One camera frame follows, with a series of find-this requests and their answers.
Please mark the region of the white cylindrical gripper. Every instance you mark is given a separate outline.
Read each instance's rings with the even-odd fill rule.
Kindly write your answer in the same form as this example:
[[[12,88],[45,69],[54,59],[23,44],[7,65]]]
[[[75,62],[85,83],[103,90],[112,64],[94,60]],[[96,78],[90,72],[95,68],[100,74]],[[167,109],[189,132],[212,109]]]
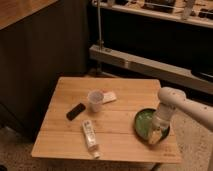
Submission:
[[[160,103],[153,114],[149,133],[148,143],[151,145],[157,144],[162,135],[163,131],[167,130],[170,126],[172,115],[174,114],[175,108],[163,103]]]

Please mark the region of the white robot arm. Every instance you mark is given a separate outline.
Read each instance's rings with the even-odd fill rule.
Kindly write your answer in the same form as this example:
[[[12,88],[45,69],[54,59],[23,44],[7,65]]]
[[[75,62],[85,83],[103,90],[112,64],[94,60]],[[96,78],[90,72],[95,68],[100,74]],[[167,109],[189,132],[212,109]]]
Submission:
[[[213,132],[213,107],[190,100],[184,91],[171,87],[160,88],[158,99],[159,105],[153,114],[149,128],[149,144],[154,145],[160,141],[162,132],[170,126],[176,109]]]

